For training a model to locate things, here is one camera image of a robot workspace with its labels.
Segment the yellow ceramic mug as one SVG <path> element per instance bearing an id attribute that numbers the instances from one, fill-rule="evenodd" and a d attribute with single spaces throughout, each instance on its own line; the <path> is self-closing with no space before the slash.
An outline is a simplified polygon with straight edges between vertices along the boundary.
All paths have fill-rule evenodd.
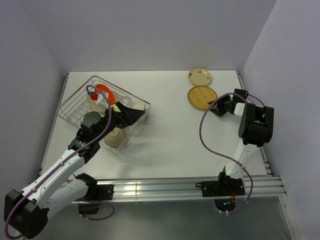
<path id="1" fill-rule="evenodd" d="M 121 110 L 118 108 L 118 106 L 117 106 L 116 104 L 113 104 L 113 105 L 111 106 L 111 108 L 112 108 L 112 110 L 115 111 L 115 112 L 118 112 L 118 113 L 121 112 Z"/>

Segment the beige floral ceramic bowl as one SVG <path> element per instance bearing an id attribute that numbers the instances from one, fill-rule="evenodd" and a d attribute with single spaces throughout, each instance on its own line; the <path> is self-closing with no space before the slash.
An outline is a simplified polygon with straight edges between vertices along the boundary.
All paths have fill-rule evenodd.
<path id="1" fill-rule="evenodd" d="M 108 133 L 103 141 L 110 148 L 118 148 L 126 139 L 126 132 L 121 128 L 115 128 Z"/>

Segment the orange plastic plate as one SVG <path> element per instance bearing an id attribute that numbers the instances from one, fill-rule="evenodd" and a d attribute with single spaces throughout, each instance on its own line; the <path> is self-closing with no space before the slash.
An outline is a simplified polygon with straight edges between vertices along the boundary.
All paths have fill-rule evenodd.
<path id="1" fill-rule="evenodd" d="M 111 105 L 114 105 L 116 103 L 116 98 L 113 94 L 113 91 L 109 87 L 101 83 L 97 84 L 95 87 L 96 89 L 94 91 L 98 94 L 104 93 Z"/>

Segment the woven bamboo tray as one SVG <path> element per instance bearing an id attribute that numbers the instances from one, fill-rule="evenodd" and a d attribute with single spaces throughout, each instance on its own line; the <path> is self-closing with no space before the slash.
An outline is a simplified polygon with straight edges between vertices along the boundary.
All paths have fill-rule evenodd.
<path id="1" fill-rule="evenodd" d="M 188 102 L 198 110 L 205 111 L 218 98 L 217 93 L 210 87 L 199 85 L 192 87 L 187 94 Z"/>

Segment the steel cup brown band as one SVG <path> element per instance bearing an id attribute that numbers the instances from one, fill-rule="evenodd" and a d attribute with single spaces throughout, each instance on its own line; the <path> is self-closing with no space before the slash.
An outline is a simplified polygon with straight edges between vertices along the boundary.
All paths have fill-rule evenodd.
<path id="1" fill-rule="evenodd" d="M 136 102 L 132 106 L 132 109 L 134 109 L 134 115 L 138 117 L 141 117 L 146 113 L 146 106 L 141 102 Z"/>

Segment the beige patterned plate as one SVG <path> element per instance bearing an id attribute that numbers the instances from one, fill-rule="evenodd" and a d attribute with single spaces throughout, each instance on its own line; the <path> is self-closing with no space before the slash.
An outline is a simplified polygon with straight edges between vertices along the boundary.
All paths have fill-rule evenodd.
<path id="1" fill-rule="evenodd" d="M 195 86 L 207 86 L 212 82 L 211 73 L 203 68 L 193 68 L 188 73 L 188 80 Z"/>

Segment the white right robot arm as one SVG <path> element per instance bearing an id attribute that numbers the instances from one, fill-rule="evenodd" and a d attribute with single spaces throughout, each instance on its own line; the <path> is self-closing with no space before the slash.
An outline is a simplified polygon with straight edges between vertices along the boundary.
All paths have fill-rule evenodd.
<path id="1" fill-rule="evenodd" d="M 229 194 L 239 184 L 254 153 L 269 143 L 273 136 L 274 108 L 249 103 L 248 96 L 247 90 L 236 88 L 233 94 L 219 98 L 215 104 L 208 103 L 211 105 L 209 110 L 218 117 L 227 113 L 240 117 L 238 146 L 216 183 L 216 189 L 222 195 Z"/>

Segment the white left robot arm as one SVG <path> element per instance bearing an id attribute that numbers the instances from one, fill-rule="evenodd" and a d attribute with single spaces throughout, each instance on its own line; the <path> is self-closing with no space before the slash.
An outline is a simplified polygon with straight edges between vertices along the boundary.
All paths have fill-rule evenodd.
<path id="1" fill-rule="evenodd" d="M 21 191 L 13 189 L 5 196 L 5 236 L 15 239 L 9 234 L 9 227 L 13 227 L 21 236 L 32 239 L 44 229 L 52 216 L 71 202 L 95 198 L 97 181 L 85 173 L 65 187 L 61 185 L 93 158 L 100 149 L 99 142 L 107 134 L 115 128 L 132 126 L 144 114 L 142 104 L 130 108 L 119 101 L 106 109 L 104 116 L 96 111 L 86 113 L 76 137 L 57 162 Z"/>

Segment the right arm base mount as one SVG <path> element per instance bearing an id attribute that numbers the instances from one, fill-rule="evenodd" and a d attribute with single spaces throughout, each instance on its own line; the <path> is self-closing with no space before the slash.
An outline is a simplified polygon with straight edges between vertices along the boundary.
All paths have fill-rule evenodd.
<path id="1" fill-rule="evenodd" d="M 229 186 L 226 183 L 219 183 L 218 180 L 214 181 L 201 181 L 195 184 L 196 188 L 201 189 L 202 197 L 216 198 L 214 201 L 215 206 L 221 211 L 233 211 L 236 208 L 236 197 L 244 196 L 246 194 L 244 185 L 241 183 L 237 187 Z"/>

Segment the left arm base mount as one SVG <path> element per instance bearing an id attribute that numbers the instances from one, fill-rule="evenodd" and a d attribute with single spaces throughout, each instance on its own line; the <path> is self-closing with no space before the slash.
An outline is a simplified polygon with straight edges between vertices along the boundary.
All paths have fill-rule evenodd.
<path id="1" fill-rule="evenodd" d="M 113 184 L 98 184 L 89 187 L 88 193 L 77 200 L 80 218 L 88 221 L 103 221 L 111 218 L 116 213 L 116 207 L 109 202 L 113 199 L 114 187 Z M 107 216 L 96 218 L 91 216 L 96 215 L 104 207 L 110 210 Z"/>

